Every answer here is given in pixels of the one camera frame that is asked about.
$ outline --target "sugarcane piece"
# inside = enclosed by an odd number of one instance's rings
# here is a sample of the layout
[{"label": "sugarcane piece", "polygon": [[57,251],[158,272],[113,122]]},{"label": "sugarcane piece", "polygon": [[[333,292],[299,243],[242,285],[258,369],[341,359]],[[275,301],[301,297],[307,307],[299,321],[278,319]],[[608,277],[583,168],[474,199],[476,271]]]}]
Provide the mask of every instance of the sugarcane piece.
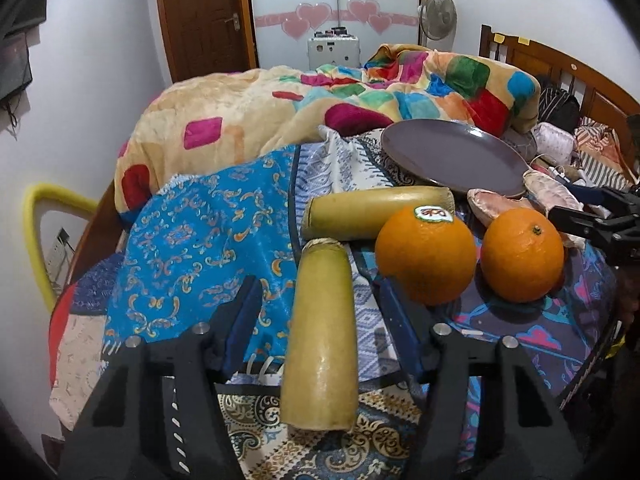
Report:
[{"label": "sugarcane piece", "polygon": [[455,212],[453,194],[447,187],[380,187],[331,193],[311,199],[302,218],[305,240],[330,237],[343,242],[375,240],[382,226],[403,207],[430,204]]},{"label": "sugarcane piece", "polygon": [[302,430],[350,430],[358,409],[351,266],[337,240],[302,250],[280,390],[280,421]]}]

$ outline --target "wall socket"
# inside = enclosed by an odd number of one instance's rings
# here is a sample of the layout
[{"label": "wall socket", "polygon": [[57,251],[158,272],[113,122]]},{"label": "wall socket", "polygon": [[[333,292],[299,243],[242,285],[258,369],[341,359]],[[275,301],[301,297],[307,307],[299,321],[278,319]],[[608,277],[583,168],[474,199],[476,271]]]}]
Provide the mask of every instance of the wall socket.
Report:
[{"label": "wall socket", "polygon": [[62,264],[66,259],[65,244],[68,242],[68,240],[69,235],[64,229],[61,228],[58,232],[56,240],[53,242],[53,245],[51,246],[49,252],[47,252],[47,256],[45,257],[45,268],[47,269],[47,274],[49,275],[49,281],[51,283],[55,283],[60,275]]}]

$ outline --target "heart decoration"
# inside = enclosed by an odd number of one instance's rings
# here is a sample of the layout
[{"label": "heart decoration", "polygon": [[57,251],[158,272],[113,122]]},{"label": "heart decoration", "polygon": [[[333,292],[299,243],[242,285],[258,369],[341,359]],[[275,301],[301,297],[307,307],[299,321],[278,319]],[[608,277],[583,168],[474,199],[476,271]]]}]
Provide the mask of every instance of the heart decoration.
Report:
[{"label": "heart decoration", "polygon": [[349,0],[347,3],[347,9],[351,14],[356,17],[361,23],[367,23],[369,16],[377,14],[380,10],[380,5],[376,0]]},{"label": "heart decoration", "polygon": [[299,4],[296,14],[301,20],[308,20],[313,30],[318,30],[318,27],[331,16],[331,5],[326,3]]},{"label": "heart decoration", "polygon": [[303,18],[287,18],[282,22],[282,30],[294,40],[299,40],[304,36],[310,26],[309,20]]},{"label": "heart decoration", "polygon": [[386,12],[380,12],[378,14],[372,14],[369,16],[369,25],[378,34],[382,34],[385,30],[391,27],[391,16]]}]

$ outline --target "clothing pile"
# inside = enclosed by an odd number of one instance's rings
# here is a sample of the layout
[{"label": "clothing pile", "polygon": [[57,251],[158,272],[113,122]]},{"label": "clothing pile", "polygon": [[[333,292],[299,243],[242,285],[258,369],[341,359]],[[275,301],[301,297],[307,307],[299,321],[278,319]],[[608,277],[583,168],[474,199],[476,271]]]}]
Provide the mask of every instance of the clothing pile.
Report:
[{"label": "clothing pile", "polygon": [[546,76],[540,83],[539,123],[524,136],[508,130],[502,140],[532,168],[557,180],[626,191],[638,182],[626,163],[616,131],[580,116],[578,99]]}]

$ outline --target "blue patterned cloth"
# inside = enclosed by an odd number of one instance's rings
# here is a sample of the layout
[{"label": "blue patterned cloth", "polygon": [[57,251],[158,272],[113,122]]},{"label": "blue patterned cloth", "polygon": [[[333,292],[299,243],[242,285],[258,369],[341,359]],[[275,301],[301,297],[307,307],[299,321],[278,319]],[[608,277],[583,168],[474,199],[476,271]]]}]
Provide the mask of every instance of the blue patterned cloth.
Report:
[{"label": "blue patterned cloth", "polygon": [[155,195],[130,232],[104,343],[181,334],[236,295],[249,274],[263,306],[246,351],[283,359],[296,277],[287,195],[294,147]]},{"label": "blue patterned cloth", "polygon": [[124,254],[114,253],[89,269],[76,283],[69,314],[103,316]]}]

